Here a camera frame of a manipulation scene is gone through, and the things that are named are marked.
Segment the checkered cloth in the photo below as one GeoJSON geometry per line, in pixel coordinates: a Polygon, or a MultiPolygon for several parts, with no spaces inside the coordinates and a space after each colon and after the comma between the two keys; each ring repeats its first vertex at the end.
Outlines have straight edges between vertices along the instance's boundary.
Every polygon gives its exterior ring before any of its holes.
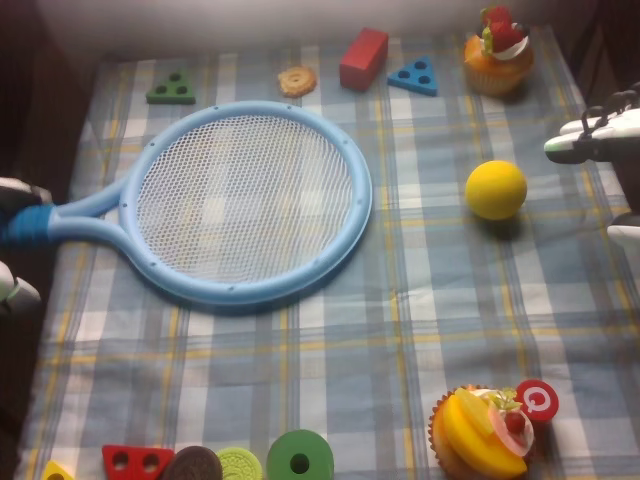
{"type": "Polygon", "coordinates": [[[426,433],[436,400],[458,385],[540,377],[561,406],[532,477],[639,478],[640,257],[607,238],[626,208],[609,168],[545,158],[582,100],[553,34],[532,40],[528,88],[505,102],[469,93],[457,35],[390,42],[387,73],[430,56],[435,98],[389,88],[385,75],[366,93],[342,89],[346,45],[105,65],[72,197],[122,177],[191,112],[282,101],[277,73],[304,64],[318,87],[293,102],[360,146],[372,218],[335,281],[259,317],[180,308],[113,250],[64,246],[18,477],[40,478],[55,459],[76,479],[103,478],[109,443],[241,446],[264,463],[279,435],[307,428],[328,439],[338,479],[442,479],[426,433]],[[148,106],[145,92],[176,69],[196,105],[148,106]],[[495,158],[529,181],[505,227],[477,222],[463,201],[469,173],[495,158]]]}

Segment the dark brown cookie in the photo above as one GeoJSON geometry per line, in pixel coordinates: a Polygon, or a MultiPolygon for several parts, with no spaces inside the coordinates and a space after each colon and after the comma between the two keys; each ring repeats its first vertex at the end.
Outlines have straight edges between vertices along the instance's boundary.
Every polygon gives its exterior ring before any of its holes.
{"type": "Polygon", "coordinates": [[[208,448],[187,447],[173,457],[162,480],[222,480],[222,465],[208,448]]]}

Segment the ball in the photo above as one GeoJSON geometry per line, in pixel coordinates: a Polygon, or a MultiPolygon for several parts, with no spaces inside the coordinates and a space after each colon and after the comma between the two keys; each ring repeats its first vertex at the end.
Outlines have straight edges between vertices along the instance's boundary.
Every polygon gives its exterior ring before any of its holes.
{"type": "Polygon", "coordinates": [[[513,217],[527,197],[527,179],[513,163],[492,160],[477,167],[467,180],[469,208],[486,220],[513,217]]]}

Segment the white mesh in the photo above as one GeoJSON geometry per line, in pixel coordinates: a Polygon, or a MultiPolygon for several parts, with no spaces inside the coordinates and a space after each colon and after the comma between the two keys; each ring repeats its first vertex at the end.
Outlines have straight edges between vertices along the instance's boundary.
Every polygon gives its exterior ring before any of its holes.
{"type": "Polygon", "coordinates": [[[351,204],[336,147],[280,117],[243,115],[191,130],[149,169],[140,233],[169,267],[222,283],[256,282],[313,260],[351,204]]]}

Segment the cupcake with strawberry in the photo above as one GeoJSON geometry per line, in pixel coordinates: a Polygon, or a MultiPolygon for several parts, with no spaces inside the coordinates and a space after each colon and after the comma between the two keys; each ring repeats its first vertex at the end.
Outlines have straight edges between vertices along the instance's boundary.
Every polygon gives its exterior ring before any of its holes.
{"type": "Polygon", "coordinates": [[[454,480],[509,480],[528,470],[533,425],[510,388],[460,387],[433,409],[429,441],[454,480]]]}
{"type": "Polygon", "coordinates": [[[464,49],[467,80],[478,93],[505,95],[533,68],[528,29],[514,23],[506,7],[483,10],[482,26],[464,49]]]}

